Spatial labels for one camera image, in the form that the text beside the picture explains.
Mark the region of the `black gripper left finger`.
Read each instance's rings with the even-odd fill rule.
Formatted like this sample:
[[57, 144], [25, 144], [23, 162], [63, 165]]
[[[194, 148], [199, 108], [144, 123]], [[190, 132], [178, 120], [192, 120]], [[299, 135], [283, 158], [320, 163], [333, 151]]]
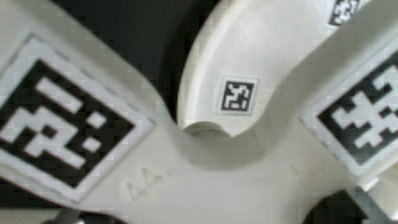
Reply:
[[118, 218], [71, 208], [43, 209], [41, 224], [126, 224]]

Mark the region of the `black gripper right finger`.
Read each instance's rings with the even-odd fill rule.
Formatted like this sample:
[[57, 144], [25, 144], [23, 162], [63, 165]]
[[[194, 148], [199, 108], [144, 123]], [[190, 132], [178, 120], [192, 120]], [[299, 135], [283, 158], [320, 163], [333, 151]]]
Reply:
[[315, 204], [302, 224], [398, 224], [361, 187], [347, 188]]

